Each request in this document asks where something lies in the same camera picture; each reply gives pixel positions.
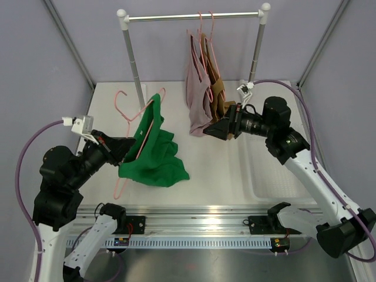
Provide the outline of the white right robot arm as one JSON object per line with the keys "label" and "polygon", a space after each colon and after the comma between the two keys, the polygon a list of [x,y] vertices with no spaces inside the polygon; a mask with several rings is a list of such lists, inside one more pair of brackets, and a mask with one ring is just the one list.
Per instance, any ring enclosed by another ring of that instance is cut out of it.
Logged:
{"label": "white right robot arm", "polygon": [[277,96],[265,100],[261,114],[250,113],[241,103],[231,105],[218,122],[204,133],[221,140],[248,133],[265,137],[268,152],[303,184],[323,213],[323,221],[312,214],[280,203],[268,210],[267,227],[274,233],[293,229],[316,239],[332,258],[338,258],[369,239],[375,212],[362,209],[336,185],[316,160],[313,147],[290,126],[291,109]]}

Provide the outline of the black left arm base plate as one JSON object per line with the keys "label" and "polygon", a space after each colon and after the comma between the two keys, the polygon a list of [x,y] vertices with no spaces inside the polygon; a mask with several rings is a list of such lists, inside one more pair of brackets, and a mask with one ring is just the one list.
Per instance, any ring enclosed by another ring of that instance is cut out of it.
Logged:
{"label": "black left arm base plate", "polygon": [[146,217],[145,216],[126,216],[120,219],[115,234],[141,235],[145,233]]}

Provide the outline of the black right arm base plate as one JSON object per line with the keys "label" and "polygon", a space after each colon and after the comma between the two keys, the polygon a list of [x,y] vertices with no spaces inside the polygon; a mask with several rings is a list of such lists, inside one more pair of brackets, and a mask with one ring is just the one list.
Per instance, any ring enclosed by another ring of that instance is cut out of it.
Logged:
{"label": "black right arm base plate", "polygon": [[249,216],[242,221],[252,235],[286,234],[285,228],[276,229],[267,220],[267,216]]}

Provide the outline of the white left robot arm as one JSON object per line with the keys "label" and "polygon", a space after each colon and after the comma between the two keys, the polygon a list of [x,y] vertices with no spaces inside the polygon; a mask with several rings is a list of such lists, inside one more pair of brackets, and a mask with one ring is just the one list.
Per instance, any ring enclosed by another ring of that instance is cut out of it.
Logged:
{"label": "white left robot arm", "polygon": [[105,240],[127,228],[124,207],[105,204],[82,242],[65,256],[68,234],[76,219],[83,196],[79,189],[105,164],[119,166],[131,147],[133,137],[109,137],[93,130],[75,156],[66,146],[49,149],[39,170],[41,189],[33,208],[42,243],[40,281],[83,281],[85,273]]}

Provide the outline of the pink hanger of green top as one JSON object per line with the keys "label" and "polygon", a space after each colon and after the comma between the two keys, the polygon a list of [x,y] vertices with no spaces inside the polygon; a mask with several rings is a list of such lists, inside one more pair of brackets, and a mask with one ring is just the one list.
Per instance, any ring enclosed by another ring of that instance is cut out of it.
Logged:
{"label": "pink hanger of green top", "polygon": [[[124,96],[127,96],[127,93],[126,93],[126,92],[124,92],[124,91],[122,91],[122,90],[117,91],[116,94],[115,94],[115,97],[114,97],[114,107],[115,107],[115,110],[116,110],[118,113],[120,113],[120,115],[121,115],[121,116],[125,119],[125,121],[127,122],[126,137],[128,137],[128,136],[129,136],[129,132],[130,132],[130,128],[131,128],[131,123],[132,123],[134,120],[136,120],[139,116],[141,116],[141,115],[143,114],[143,112],[147,109],[147,107],[153,102],[153,99],[149,100],[145,106],[141,106],[140,111],[138,111],[138,113],[137,113],[134,117],[129,118],[129,117],[127,117],[127,116],[126,116],[126,115],[125,115],[125,114],[119,109],[119,107],[118,107],[117,99],[118,99],[118,96],[119,96],[120,94],[123,94]],[[160,88],[160,90],[158,91],[158,94],[159,94],[159,96],[160,96],[160,103],[163,103],[163,100],[164,100],[164,98],[165,98],[165,96],[166,96],[166,89],[165,89],[165,88]],[[146,139],[147,139],[147,138],[149,137],[149,135],[150,135],[150,131],[151,131],[152,126],[153,126],[153,122],[154,122],[154,120],[151,121],[151,123],[150,123],[150,126],[149,126],[149,128],[148,128],[148,130],[147,130],[147,132],[146,132],[146,134],[145,134],[145,137],[144,137],[144,139],[143,139],[142,145],[141,145],[141,147],[139,148],[139,151],[138,151],[138,153],[137,153],[135,159],[138,159],[139,156],[140,156],[140,154],[141,154],[141,152],[142,152],[142,149],[143,149],[143,147],[144,147],[144,145],[145,145],[145,143],[146,143]],[[126,188],[126,185],[127,185],[128,181],[129,181],[129,179],[126,179],[126,180],[125,180],[125,182],[124,182],[124,184],[123,184],[123,186],[122,186],[120,192],[118,193],[118,188],[119,188],[119,183],[120,183],[120,178],[118,177],[118,179],[117,179],[117,181],[116,181],[116,184],[115,184],[115,189],[114,189],[114,192],[113,192],[113,198],[114,198],[115,200],[120,199],[120,197],[122,196],[122,194],[123,194],[123,192],[124,192],[124,190],[125,190],[125,188]]]}

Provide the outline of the green tank top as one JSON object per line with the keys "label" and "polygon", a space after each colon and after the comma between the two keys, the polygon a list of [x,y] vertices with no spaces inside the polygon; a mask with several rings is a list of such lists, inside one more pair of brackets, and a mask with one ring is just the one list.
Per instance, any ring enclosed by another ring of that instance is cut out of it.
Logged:
{"label": "green tank top", "polygon": [[136,142],[118,168],[118,177],[147,186],[171,187],[190,176],[177,157],[174,134],[162,129],[165,119],[160,94],[153,95],[149,102],[133,136]]}

